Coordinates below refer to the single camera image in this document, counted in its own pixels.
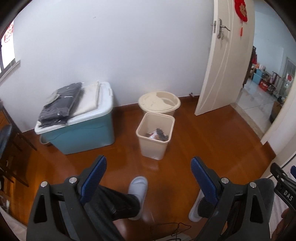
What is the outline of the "person right hand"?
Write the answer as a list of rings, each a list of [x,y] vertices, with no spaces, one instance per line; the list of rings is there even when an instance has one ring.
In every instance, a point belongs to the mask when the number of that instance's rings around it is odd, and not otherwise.
[[[271,240],[295,240],[295,211],[288,208],[282,213],[281,218]]]

